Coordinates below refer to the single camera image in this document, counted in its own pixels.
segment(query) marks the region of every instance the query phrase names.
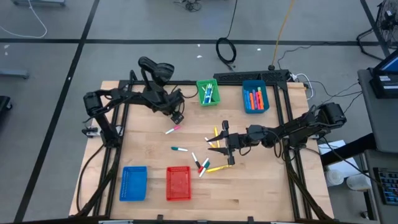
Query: monitor screen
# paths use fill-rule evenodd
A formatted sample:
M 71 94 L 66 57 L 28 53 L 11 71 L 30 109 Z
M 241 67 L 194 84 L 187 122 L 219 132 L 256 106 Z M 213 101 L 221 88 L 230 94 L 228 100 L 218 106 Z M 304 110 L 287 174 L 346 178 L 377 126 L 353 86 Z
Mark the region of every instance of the monitor screen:
M 382 66 L 381 70 L 386 72 L 398 72 L 398 57 L 392 59 L 390 62 Z

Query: green bin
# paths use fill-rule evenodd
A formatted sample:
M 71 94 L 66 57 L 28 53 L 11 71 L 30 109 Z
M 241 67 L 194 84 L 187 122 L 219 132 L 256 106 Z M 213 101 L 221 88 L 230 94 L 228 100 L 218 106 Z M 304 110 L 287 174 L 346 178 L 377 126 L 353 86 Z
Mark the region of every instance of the green bin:
M 203 88 L 206 89 L 207 84 L 213 84 L 213 94 L 211 95 L 210 103 L 203 103 L 203 99 L 205 98 L 205 91 L 203 90 Z M 197 87 L 198 87 L 198 91 L 199 91 L 199 94 L 198 94 L 199 102 L 202 106 L 217 105 L 221 101 L 220 93 L 218 92 L 217 80 L 215 80 L 215 79 L 199 80 L 199 81 L 197 81 Z

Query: white cable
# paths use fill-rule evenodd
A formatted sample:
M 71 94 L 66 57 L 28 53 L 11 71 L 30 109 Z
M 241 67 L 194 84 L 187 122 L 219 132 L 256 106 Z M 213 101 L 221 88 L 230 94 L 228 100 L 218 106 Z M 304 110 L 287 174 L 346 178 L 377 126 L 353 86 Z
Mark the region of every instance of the white cable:
M 27 0 L 27 1 L 29 2 L 29 9 L 32 10 L 32 12 L 33 12 L 33 14 L 35 15 L 35 17 L 37 18 L 37 20 L 39 20 L 39 22 L 42 24 L 42 26 L 43 26 L 43 28 L 44 28 L 44 30 L 45 30 L 44 34 L 41 35 L 40 37 L 30 36 L 30 35 L 20 35 L 20 34 L 15 34 L 15 33 L 13 33 L 13 32 L 10 32 L 10 31 L 6 30 L 5 28 L 3 28 L 2 26 L 0 26 L 0 28 L 1 28 L 2 30 L 4 30 L 5 32 L 7 32 L 7 33 L 9 33 L 9 34 L 11 34 L 11 35 L 17 36 L 17 37 L 38 38 L 38 39 L 39 39 L 39 38 L 43 38 L 44 36 L 47 35 L 47 28 L 46 28 L 46 26 L 44 25 L 44 23 L 40 20 L 40 18 L 39 18 L 38 15 L 36 14 L 36 12 L 34 11 L 34 9 L 33 9 L 33 7 L 32 7 L 32 4 L 30 3 L 30 0 Z
M 310 100 L 310 99 L 313 97 L 313 89 L 312 89 L 312 85 L 311 85 L 310 79 L 309 79 L 304 73 L 300 73 L 300 74 L 297 74 L 297 75 L 295 75 L 295 76 L 297 77 L 297 76 L 299 76 L 299 75 L 304 76 L 304 77 L 307 79 L 308 84 L 310 85 L 311 96 L 310 96 L 310 98 L 307 98 L 307 100 Z

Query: white paper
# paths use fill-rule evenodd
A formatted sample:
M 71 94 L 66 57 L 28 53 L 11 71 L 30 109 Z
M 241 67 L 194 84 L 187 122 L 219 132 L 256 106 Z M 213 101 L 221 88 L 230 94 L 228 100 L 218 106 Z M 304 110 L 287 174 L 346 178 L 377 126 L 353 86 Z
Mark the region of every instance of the white paper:
M 335 141 L 335 142 L 329 142 L 329 145 L 333 148 L 338 148 L 341 146 L 345 146 L 344 140 L 340 141 Z M 330 148 L 327 144 L 321 144 L 318 146 L 319 152 L 321 154 L 325 154 L 327 152 L 330 152 Z M 356 164 L 355 160 L 353 158 L 346 159 L 348 162 L 352 163 L 354 166 L 358 168 L 358 165 Z M 327 166 L 328 170 L 338 170 L 343 173 L 344 178 L 345 177 L 350 177 L 352 175 L 360 174 L 360 172 L 345 161 L 337 162 L 335 164 Z

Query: yellow marker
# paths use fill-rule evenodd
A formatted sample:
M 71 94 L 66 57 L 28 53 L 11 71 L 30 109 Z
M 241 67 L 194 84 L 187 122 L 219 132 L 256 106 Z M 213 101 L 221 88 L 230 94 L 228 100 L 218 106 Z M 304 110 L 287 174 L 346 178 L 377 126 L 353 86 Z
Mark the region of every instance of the yellow marker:
M 218 136 L 218 131 L 217 131 L 217 127 L 214 127 L 214 135 L 217 137 Z M 220 147 L 220 141 L 217 140 L 217 147 Z
M 214 168 L 211 168 L 211 169 L 206 170 L 206 172 L 214 172 L 214 171 L 218 171 L 218 170 L 225 169 L 225 168 L 228 168 L 228 167 L 231 167 L 231 165 L 225 165 L 225 166 L 220 166 L 220 167 L 214 167 Z

